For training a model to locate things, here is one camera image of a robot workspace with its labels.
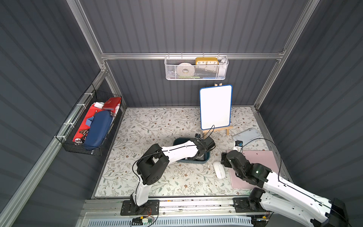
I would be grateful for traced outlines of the white slim mouse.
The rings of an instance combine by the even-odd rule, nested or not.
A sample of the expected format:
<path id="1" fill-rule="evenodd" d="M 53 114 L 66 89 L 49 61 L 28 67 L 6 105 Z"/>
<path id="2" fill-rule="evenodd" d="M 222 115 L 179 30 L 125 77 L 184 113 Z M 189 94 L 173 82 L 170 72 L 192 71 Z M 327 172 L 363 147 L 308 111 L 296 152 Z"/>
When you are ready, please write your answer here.
<path id="1" fill-rule="evenodd" d="M 224 179 L 226 177 L 224 166 L 220 161 L 215 161 L 213 163 L 213 168 L 218 179 Z"/>

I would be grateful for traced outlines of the teal storage box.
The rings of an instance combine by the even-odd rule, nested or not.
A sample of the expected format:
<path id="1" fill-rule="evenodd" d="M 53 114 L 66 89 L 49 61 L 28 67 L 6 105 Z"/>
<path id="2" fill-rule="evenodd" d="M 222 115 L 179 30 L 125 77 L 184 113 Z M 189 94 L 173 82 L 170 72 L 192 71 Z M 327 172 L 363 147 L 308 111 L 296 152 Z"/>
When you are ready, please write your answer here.
<path id="1" fill-rule="evenodd" d="M 189 140 L 190 140 L 190 138 L 177 138 L 173 141 L 173 145 L 175 146 L 175 145 L 183 144 Z M 179 160 L 178 162 L 192 163 L 192 164 L 205 164 L 209 160 L 209 158 L 210 158 L 210 152 L 207 152 L 202 157 L 185 158 L 185 159 Z"/>

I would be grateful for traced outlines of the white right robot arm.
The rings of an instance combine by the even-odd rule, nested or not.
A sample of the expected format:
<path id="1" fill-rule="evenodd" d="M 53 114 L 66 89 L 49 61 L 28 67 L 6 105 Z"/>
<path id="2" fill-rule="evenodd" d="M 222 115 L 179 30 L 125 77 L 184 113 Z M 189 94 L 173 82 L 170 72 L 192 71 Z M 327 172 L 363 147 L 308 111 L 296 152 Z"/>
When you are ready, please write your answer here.
<path id="1" fill-rule="evenodd" d="M 243 153 L 232 150 L 222 154 L 222 165 L 235 176 L 253 185 L 247 200 L 234 200 L 236 212 L 270 211 L 306 227 L 349 227 L 345 203 L 310 193 L 287 181 L 270 168 L 250 163 Z"/>

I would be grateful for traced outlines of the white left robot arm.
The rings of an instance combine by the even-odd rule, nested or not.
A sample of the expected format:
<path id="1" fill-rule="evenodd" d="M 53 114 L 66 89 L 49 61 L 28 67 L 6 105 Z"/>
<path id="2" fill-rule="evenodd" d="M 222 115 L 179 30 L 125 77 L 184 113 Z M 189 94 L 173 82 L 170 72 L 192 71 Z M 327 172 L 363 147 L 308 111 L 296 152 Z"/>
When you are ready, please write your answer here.
<path id="1" fill-rule="evenodd" d="M 151 186 L 164 174 L 167 167 L 177 161 L 187 158 L 200 158 L 212 151 L 216 146 L 210 137 L 205 139 L 192 138 L 171 147 L 152 145 L 146 153 L 134 162 L 132 170 L 139 182 L 130 200 L 133 205 L 141 207 L 148 201 Z"/>

